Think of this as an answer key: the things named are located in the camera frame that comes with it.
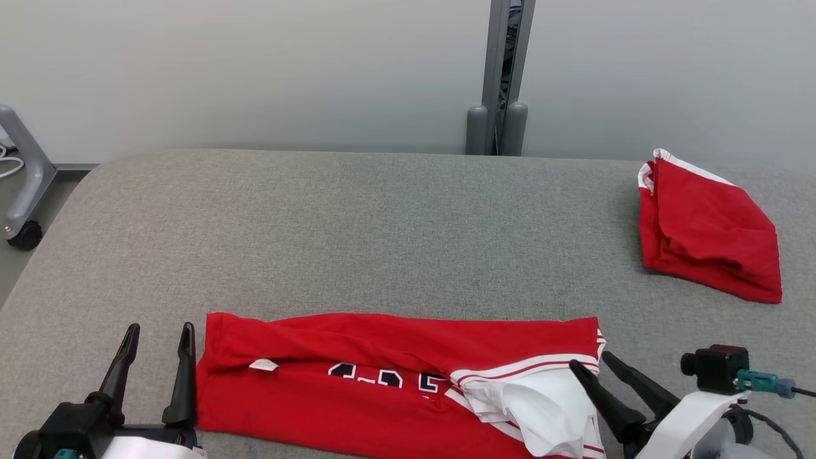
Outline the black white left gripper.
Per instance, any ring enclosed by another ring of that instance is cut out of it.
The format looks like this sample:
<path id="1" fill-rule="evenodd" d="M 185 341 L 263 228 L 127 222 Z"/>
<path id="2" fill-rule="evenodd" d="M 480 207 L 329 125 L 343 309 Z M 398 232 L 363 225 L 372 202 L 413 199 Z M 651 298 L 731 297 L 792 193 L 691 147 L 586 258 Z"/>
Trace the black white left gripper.
<path id="1" fill-rule="evenodd" d="M 125 425 L 122 412 L 126 381 L 139 346 L 140 325 L 126 329 L 99 390 L 89 404 L 61 403 L 37 430 L 18 442 L 13 459 L 53 459 L 62 448 L 84 459 L 208 459 L 193 428 L 196 425 L 196 341 L 192 322 L 183 325 L 178 343 L 171 403 L 165 425 Z"/>

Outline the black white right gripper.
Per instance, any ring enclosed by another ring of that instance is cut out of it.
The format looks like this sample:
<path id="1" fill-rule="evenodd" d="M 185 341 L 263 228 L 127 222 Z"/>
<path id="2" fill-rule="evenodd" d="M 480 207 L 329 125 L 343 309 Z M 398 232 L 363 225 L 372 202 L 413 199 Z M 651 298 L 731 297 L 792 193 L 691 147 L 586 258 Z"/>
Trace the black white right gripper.
<path id="1" fill-rule="evenodd" d="M 655 415 L 653 421 L 645 421 L 640 412 L 604 388 L 579 360 L 569 361 L 569 369 L 622 444 L 623 459 L 757 459 L 757 450 L 751 446 L 751 416 L 741 407 L 747 392 L 692 392 L 678 398 L 612 352 L 603 351 L 601 358 Z"/>

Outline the red shorts with white stripe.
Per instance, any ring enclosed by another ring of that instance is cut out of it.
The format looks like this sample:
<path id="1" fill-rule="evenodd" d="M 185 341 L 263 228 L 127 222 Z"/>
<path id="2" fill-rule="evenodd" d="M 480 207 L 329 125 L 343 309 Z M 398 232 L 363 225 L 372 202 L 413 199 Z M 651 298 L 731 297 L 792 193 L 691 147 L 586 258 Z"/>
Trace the red shorts with white stripe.
<path id="1" fill-rule="evenodd" d="M 665 149 L 637 177 L 647 268 L 749 302 L 783 301 L 776 226 L 746 191 Z"/>

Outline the red basketball jersey white trim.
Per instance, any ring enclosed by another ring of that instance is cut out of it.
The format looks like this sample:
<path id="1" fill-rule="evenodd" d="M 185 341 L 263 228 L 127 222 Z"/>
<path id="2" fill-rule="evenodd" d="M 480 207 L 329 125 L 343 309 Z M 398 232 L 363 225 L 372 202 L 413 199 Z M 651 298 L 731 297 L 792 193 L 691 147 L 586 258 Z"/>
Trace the red basketball jersey white trim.
<path id="1" fill-rule="evenodd" d="M 604 343 L 596 317 L 212 313 L 198 426 L 375 459 L 606 459 L 569 369 L 597 375 Z"/>

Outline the grey cart leg with caster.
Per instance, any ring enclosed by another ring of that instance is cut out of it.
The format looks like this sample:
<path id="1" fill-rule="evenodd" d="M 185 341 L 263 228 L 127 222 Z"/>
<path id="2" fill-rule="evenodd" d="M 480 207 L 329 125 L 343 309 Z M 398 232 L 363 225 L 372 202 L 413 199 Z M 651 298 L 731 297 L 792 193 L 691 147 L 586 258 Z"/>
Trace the grey cart leg with caster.
<path id="1" fill-rule="evenodd" d="M 8 105 L 0 104 L 0 127 L 8 134 L 24 162 L 24 181 L 0 220 L 0 235 L 12 248 L 30 251 L 38 246 L 44 234 L 41 224 L 31 217 L 57 170 L 22 119 Z"/>

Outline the grey cylindrical post foot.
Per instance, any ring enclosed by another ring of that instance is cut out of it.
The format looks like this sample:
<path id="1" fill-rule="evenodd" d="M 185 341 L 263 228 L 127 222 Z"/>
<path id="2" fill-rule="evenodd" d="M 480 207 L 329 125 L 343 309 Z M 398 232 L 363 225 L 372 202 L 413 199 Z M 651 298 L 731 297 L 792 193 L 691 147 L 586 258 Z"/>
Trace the grey cylindrical post foot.
<path id="1" fill-rule="evenodd" d="M 488 148 L 489 110 L 475 105 L 467 110 L 465 131 L 465 154 L 485 155 Z"/>
<path id="2" fill-rule="evenodd" d="M 525 129 L 527 128 L 528 106 L 522 102 L 508 105 L 505 112 L 502 146 L 499 154 L 521 156 Z"/>

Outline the grey metal partition post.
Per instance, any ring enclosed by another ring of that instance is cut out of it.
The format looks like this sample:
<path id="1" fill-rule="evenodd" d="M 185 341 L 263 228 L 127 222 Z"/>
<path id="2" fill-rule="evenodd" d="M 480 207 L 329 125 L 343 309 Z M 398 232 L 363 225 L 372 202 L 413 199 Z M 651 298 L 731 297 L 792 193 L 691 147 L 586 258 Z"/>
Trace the grey metal partition post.
<path id="1" fill-rule="evenodd" d="M 536 0 L 491 0 L 480 105 L 489 110 L 485 155 L 501 155 L 508 105 L 521 102 Z"/>

